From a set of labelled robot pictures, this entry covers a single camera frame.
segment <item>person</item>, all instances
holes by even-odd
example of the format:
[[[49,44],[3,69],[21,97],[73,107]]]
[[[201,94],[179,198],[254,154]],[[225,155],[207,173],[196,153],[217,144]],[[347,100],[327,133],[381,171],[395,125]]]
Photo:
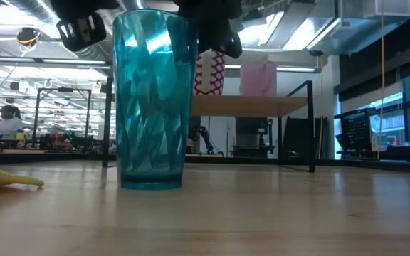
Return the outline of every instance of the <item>person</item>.
[[[17,107],[6,105],[0,109],[0,137],[10,137],[12,134],[23,131],[23,122],[20,110]]]

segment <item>pink box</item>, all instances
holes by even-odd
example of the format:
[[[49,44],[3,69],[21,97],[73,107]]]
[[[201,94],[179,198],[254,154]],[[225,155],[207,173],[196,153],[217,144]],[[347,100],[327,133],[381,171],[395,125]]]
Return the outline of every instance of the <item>pink box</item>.
[[[276,64],[267,61],[244,63],[240,70],[240,95],[276,96]]]

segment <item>wooden shelf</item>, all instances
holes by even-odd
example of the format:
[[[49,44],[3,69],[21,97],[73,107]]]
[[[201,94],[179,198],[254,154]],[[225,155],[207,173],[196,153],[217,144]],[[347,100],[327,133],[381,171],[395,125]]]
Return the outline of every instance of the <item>wooden shelf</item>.
[[[306,97],[198,95],[193,97],[191,116],[284,117],[306,104]]]

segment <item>shelf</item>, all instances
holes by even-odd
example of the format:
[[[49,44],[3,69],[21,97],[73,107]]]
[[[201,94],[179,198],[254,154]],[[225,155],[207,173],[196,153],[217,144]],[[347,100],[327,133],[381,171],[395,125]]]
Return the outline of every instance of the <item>shelf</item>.
[[[194,96],[191,116],[284,117],[307,104],[306,97]]]

